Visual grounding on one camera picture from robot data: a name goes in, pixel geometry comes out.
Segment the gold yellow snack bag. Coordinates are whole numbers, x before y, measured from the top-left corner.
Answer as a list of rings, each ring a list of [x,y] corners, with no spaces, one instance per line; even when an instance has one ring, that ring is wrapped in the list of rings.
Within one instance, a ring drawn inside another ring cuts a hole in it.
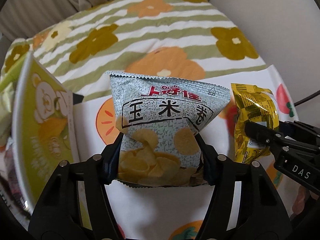
[[[248,122],[254,122],[277,129],[278,106],[270,89],[239,83],[231,84],[231,89],[238,111],[234,129],[235,161],[249,164],[255,159],[270,155],[270,150],[264,142],[247,136],[245,126]]]

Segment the white corn roll bag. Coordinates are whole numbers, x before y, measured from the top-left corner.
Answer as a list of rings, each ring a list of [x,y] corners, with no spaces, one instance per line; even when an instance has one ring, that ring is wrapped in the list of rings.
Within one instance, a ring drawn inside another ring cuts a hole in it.
[[[147,187],[204,184],[196,136],[227,106],[229,90],[176,77],[108,75],[123,134],[118,180]]]

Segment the green white cardboard box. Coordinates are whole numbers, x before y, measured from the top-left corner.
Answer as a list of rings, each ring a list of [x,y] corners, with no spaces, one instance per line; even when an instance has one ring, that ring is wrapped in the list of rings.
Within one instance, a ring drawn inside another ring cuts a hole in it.
[[[1,196],[23,228],[57,165],[80,160],[73,105],[30,52],[1,76]]]

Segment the floral striped quilt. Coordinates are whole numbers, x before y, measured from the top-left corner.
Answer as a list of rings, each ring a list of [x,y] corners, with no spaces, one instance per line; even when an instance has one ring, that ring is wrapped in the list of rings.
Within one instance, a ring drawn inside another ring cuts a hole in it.
[[[202,80],[266,68],[243,32],[206,0],[114,0],[78,12],[12,42],[1,77],[27,52],[86,100],[110,94],[109,70]]]

